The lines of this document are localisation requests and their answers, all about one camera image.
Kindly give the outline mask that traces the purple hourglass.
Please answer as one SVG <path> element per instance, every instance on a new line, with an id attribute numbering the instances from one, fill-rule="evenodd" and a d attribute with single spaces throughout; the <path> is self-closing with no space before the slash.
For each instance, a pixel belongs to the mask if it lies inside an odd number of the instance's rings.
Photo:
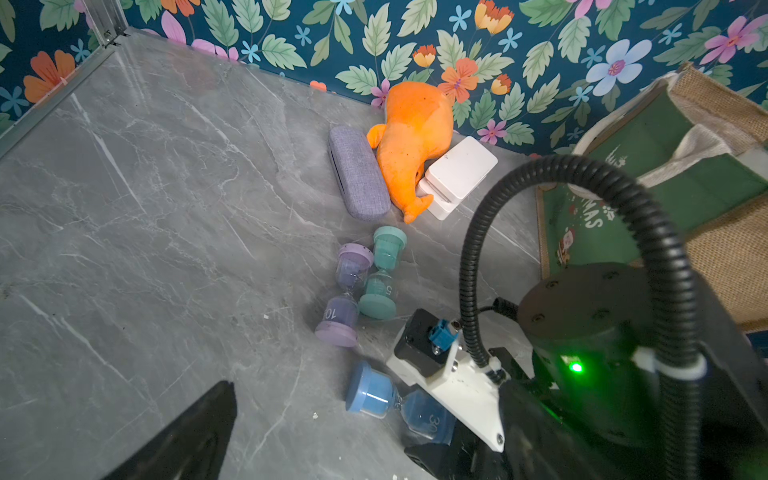
<path id="1" fill-rule="evenodd" d="M 356 295 L 362 290 L 373 265 L 373 252 L 358 243 L 346 243 L 338 252 L 336 282 L 341 293 L 326 304 L 323 317 L 315 328 L 322 341 L 344 348 L 358 344 L 359 307 Z"/>

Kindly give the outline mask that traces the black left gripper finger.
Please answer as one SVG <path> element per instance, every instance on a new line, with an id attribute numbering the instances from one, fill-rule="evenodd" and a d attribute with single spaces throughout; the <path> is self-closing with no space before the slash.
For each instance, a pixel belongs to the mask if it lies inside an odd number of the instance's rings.
<path id="1" fill-rule="evenodd" d="M 108 479 L 217 479 L 237 418 L 235 385 L 216 383 Z"/>

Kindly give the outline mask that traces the teal hourglass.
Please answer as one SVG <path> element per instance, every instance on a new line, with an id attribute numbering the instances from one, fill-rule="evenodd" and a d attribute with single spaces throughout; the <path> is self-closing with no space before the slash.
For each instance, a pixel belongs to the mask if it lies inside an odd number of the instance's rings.
<path id="1" fill-rule="evenodd" d="M 376 271 L 366 279 L 359 308 L 370 319 L 390 320 L 397 311 L 392 273 L 407 245 L 407 236 L 397 227 L 382 226 L 374 232 L 373 242 Z"/>

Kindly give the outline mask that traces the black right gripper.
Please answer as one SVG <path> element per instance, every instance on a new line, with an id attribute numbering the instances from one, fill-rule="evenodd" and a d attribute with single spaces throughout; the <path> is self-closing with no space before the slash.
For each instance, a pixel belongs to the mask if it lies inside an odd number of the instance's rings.
<path id="1" fill-rule="evenodd" d="M 574 479 L 576 468 L 545 419 L 544 409 L 517 381 L 499 389 L 503 450 L 494 451 L 459 423 L 447 444 L 407 447 L 405 455 L 436 479 Z"/>

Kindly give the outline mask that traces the blue hourglass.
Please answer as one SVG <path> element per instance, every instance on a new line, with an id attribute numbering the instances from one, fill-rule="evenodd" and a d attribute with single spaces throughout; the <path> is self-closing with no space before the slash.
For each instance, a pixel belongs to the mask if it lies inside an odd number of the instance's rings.
<path id="1" fill-rule="evenodd" d="M 366 361 L 359 362 L 350 377 L 345 408 L 347 412 L 378 419 L 398 412 L 411 433 L 436 444 L 449 445 L 457 423 L 428 393 L 415 389 L 401 395 L 388 375 Z"/>

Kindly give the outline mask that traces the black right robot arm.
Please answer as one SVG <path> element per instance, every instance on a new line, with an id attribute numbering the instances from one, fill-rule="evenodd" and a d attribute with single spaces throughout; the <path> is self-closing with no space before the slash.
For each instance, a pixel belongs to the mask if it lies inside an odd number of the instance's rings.
<path id="1" fill-rule="evenodd" d="M 625 223 L 642 266 L 569 267 L 494 312 L 532 347 L 531 372 L 480 334 L 482 248 L 502 208 L 527 188 L 566 183 Z M 390 367 L 436 393 L 457 418 L 447 442 L 406 449 L 437 479 L 763 479 L 767 365 L 696 272 L 650 192 L 620 169 L 550 155 L 502 177 L 463 242 L 458 327 L 448 354 L 429 344 L 435 316 L 414 312 Z"/>

